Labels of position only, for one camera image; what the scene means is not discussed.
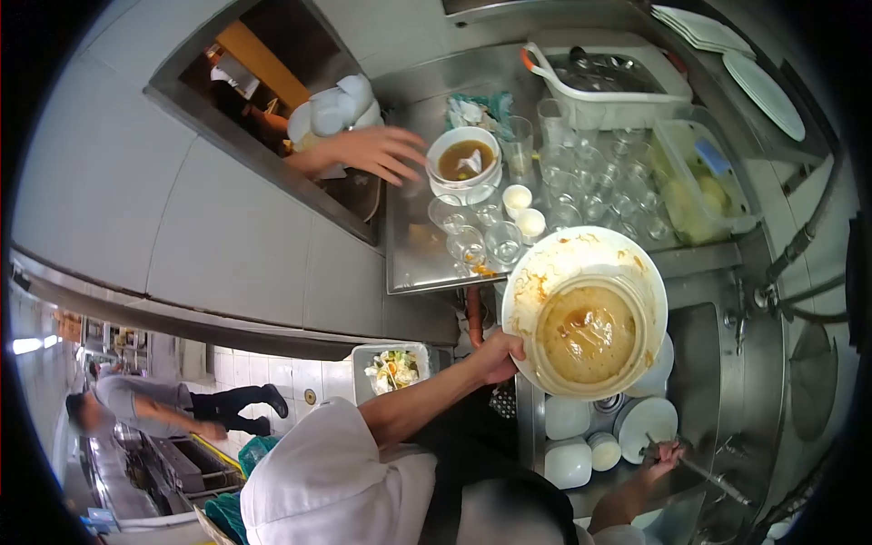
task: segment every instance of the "dirty plate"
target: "dirty plate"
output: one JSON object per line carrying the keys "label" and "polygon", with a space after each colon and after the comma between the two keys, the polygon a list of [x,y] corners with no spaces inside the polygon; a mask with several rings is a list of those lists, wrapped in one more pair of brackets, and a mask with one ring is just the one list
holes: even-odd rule
{"label": "dirty plate", "polygon": [[[631,358],[614,377],[596,384],[556,384],[541,377],[536,324],[551,294],[586,276],[615,279],[633,288],[640,299],[646,331],[638,358]],[[502,299],[503,330],[524,339],[527,359],[515,360],[524,378],[547,393],[588,401],[625,390],[654,363],[666,334],[668,304],[663,278],[639,246],[615,231],[593,227],[568,228],[538,241],[515,266]]]}

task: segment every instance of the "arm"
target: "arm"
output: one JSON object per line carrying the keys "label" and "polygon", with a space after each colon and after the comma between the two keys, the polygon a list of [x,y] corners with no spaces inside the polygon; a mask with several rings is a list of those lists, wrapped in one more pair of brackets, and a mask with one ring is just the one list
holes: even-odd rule
{"label": "arm", "polygon": [[226,439],[227,430],[224,426],[215,422],[200,422],[194,420],[182,412],[175,411],[172,407],[158,403],[146,396],[135,394],[133,407],[136,415],[143,419],[155,419],[170,426],[180,427],[191,433],[202,435],[206,439]]}
{"label": "arm", "polygon": [[380,450],[397,445],[477,388],[502,382],[518,372],[508,354],[524,359],[520,337],[497,330],[469,358],[395,392],[363,403],[358,410]]}
{"label": "arm", "polygon": [[336,134],[314,147],[292,153],[284,161],[310,179],[331,165],[343,163],[399,186],[402,182],[398,176],[420,180],[418,173],[401,163],[400,159],[411,159],[420,165],[427,163],[424,155],[414,146],[424,147],[426,143],[404,129],[375,126]]}
{"label": "arm", "polygon": [[645,507],[654,483],[669,473],[678,464],[684,451],[678,443],[660,443],[660,461],[649,467],[642,467],[620,487],[606,494],[594,508],[588,531],[593,535],[612,526],[623,526],[633,522]]}

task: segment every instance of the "gray shirt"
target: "gray shirt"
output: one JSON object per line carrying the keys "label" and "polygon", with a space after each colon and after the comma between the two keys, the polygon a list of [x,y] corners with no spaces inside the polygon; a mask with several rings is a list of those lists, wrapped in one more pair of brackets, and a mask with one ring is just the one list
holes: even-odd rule
{"label": "gray shirt", "polygon": [[131,428],[154,437],[187,435],[188,430],[178,426],[170,426],[155,419],[140,418],[136,414],[136,405],[133,403],[134,395],[141,395],[169,405],[178,412],[192,407],[191,393],[187,390],[187,386],[180,382],[168,384],[154,378],[112,375],[102,378],[94,389],[94,397],[115,415],[118,422],[123,422]]}

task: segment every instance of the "soup bowl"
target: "soup bowl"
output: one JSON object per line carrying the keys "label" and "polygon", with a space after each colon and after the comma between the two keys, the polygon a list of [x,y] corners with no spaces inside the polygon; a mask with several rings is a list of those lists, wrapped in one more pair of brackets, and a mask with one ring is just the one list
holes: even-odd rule
{"label": "soup bowl", "polygon": [[[448,180],[442,177],[439,172],[439,158],[442,157],[442,154],[445,153],[449,147],[466,140],[477,140],[489,147],[494,154],[494,160],[492,160],[477,176],[467,180]],[[451,129],[450,131],[442,133],[442,135],[433,142],[430,149],[427,150],[426,171],[430,178],[446,187],[473,187],[482,181],[487,180],[497,168],[497,165],[500,165],[501,163],[502,155],[500,146],[497,143],[496,138],[490,132],[477,126],[459,126],[456,129]]]}

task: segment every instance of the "white uniform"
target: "white uniform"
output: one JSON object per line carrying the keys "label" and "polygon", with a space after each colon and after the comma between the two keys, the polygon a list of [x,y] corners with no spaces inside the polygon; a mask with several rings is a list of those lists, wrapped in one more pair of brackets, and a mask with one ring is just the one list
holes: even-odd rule
{"label": "white uniform", "polygon": [[[261,460],[242,489],[251,545],[418,542],[435,481],[436,458],[415,446],[380,453],[357,407],[333,398],[315,407]],[[466,487],[458,545],[557,545],[543,514],[507,520],[487,482]],[[637,528],[608,528],[582,545],[644,545]]]}

